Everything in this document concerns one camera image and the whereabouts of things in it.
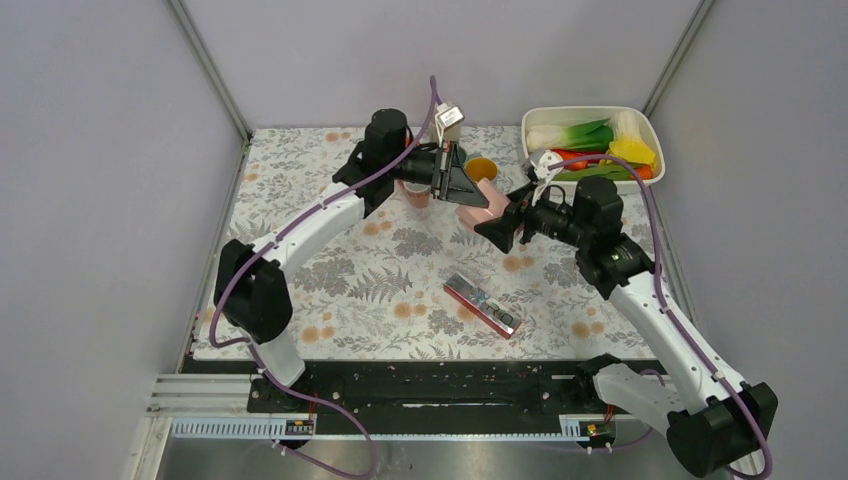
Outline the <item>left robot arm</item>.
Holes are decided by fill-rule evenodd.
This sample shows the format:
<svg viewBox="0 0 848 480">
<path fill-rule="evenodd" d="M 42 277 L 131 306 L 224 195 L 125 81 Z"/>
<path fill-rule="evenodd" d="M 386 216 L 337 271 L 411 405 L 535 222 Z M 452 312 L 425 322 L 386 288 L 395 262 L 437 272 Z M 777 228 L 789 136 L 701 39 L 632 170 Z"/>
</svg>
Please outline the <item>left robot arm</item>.
<svg viewBox="0 0 848 480">
<path fill-rule="evenodd" d="M 251 243 L 229 241 L 219 256 L 214 301 L 244 336 L 257 365 L 275 379 L 272 398 L 288 411 L 309 401 L 305 362 L 286 329 L 293 318 L 288 282 L 328 242 L 373 213 L 398 181 L 424 187 L 432 198 L 486 208 L 486 195 L 458 157 L 464 115 L 453 103 L 432 107 L 424 132 L 410 133 L 406 115 L 376 111 L 347 161 L 314 204 L 282 229 Z"/>
</svg>

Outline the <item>salmon pink mug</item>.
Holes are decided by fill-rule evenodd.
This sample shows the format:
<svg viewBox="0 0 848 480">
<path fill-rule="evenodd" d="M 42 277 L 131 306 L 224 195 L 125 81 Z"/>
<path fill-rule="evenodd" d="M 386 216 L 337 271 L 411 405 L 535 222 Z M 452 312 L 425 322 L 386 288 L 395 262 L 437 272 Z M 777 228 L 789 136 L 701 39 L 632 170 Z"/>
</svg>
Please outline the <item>salmon pink mug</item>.
<svg viewBox="0 0 848 480">
<path fill-rule="evenodd" d="M 424 209 L 428 206 L 431 198 L 430 186 L 401 182 L 400 188 L 408 203 L 416 209 Z"/>
</svg>

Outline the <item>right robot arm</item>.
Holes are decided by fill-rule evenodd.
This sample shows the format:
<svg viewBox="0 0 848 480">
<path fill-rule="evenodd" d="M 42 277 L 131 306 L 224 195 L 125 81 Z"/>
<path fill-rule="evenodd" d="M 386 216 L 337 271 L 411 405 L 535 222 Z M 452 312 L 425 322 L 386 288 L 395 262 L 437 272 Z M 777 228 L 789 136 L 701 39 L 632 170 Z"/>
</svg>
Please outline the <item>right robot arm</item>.
<svg viewBox="0 0 848 480">
<path fill-rule="evenodd" d="M 575 402 L 597 412 L 611 404 L 662 434 L 678 462 L 703 478 L 726 469 L 740 479 L 768 479 L 774 461 L 767 442 L 777 397 L 752 385 L 715 352 L 663 290 L 661 262 L 622 231 L 623 201 L 605 178 L 579 181 L 571 205 L 536 195 L 534 183 L 503 194 L 487 179 L 478 188 L 490 214 L 474 231 L 509 252 L 516 232 L 573 246 L 580 274 L 648 343 L 670 376 L 668 390 L 610 356 L 590 361 L 573 386 Z"/>
</svg>

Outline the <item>blue ceramic cup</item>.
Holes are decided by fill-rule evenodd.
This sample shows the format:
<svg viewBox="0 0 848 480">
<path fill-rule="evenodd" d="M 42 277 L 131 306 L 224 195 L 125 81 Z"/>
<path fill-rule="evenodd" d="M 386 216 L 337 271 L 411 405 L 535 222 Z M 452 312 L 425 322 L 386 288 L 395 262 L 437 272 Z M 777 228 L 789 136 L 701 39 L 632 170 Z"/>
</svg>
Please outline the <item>blue ceramic cup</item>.
<svg viewBox="0 0 848 480">
<path fill-rule="evenodd" d="M 499 174 L 499 168 L 496 163 L 486 157 L 468 159 L 464 164 L 464 170 L 474 183 L 487 180 L 495 184 Z"/>
</svg>

